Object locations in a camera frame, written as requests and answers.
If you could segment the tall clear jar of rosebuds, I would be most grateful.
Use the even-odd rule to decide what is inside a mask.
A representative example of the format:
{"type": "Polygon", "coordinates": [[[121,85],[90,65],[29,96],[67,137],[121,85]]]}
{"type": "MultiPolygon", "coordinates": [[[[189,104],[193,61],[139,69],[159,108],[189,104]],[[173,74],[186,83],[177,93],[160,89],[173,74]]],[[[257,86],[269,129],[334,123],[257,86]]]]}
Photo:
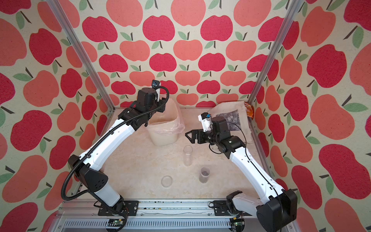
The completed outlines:
{"type": "Polygon", "coordinates": [[[191,166],[192,165],[192,152],[193,148],[190,145],[187,145],[183,149],[184,156],[183,156],[183,162],[185,166],[191,166]]]}

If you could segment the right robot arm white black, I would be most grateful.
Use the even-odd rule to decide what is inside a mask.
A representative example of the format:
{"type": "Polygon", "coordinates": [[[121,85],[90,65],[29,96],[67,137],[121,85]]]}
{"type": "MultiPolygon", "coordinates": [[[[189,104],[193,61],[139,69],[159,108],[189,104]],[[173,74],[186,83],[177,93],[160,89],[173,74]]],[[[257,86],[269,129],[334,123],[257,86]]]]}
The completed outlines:
{"type": "Polygon", "coordinates": [[[245,142],[231,135],[224,117],[212,117],[205,112],[198,116],[202,129],[185,133],[193,144],[217,146],[220,153],[233,162],[252,184],[258,198],[235,191],[226,198],[228,213],[255,216],[267,232],[277,232],[297,218],[298,198],[292,189],[285,190],[274,181],[248,151],[245,142]]]}

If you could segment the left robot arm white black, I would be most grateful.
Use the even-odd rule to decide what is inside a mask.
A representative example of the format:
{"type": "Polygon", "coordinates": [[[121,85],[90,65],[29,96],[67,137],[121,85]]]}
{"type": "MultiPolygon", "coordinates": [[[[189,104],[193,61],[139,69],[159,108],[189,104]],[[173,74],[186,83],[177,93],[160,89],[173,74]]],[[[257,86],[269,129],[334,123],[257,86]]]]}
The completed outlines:
{"type": "Polygon", "coordinates": [[[142,125],[147,126],[156,112],[165,111],[169,98],[168,89],[162,86],[141,89],[137,100],[119,114],[112,127],[96,143],[80,156],[70,156],[68,163],[71,171],[62,185],[61,198],[71,201],[89,193],[113,214],[124,216],[124,199],[111,187],[108,176],[101,168],[122,142],[142,125]],[[87,190],[67,196],[67,185],[72,176],[76,176],[87,190]]]}

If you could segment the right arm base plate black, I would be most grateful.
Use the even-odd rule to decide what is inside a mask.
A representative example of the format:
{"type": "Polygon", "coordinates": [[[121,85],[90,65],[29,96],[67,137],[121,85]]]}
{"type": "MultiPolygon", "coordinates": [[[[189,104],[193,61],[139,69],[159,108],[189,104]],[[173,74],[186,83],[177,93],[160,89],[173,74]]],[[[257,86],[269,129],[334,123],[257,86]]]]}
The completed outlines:
{"type": "Polygon", "coordinates": [[[212,208],[214,210],[214,214],[216,216],[239,216],[243,214],[244,216],[250,216],[250,214],[246,212],[240,212],[234,209],[231,205],[231,203],[228,203],[226,200],[214,200],[209,203],[209,208],[212,208]]]}

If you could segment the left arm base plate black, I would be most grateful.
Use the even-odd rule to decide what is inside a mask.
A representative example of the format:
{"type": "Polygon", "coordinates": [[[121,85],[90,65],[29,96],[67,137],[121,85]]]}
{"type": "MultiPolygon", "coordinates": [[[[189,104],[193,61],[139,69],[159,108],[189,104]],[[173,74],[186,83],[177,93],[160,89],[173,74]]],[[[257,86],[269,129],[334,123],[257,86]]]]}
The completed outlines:
{"type": "MultiPolygon", "coordinates": [[[[128,216],[136,216],[138,211],[138,204],[139,201],[124,201],[125,205],[123,209],[128,210],[128,216]]],[[[98,216],[107,216],[107,217],[113,217],[113,216],[119,216],[119,214],[113,213],[111,210],[109,210],[105,206],[99,206],[98,216]]]]}

